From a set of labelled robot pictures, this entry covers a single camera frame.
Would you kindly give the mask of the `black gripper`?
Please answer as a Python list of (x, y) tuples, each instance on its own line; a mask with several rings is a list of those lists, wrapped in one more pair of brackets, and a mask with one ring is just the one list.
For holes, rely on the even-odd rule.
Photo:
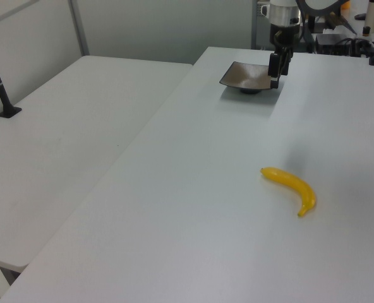
[(285, 50), (283, 47), (294, 47), (298, 43), (299, 30), (299, 24), (290, 27), (270, 25), (270, 43), (275, 47), (282, 48), (276, 49), (269, 58), (268, 75), (270, 76), (271, 89), (277, 89), (280, 77), (288, 75), (293, 50)]

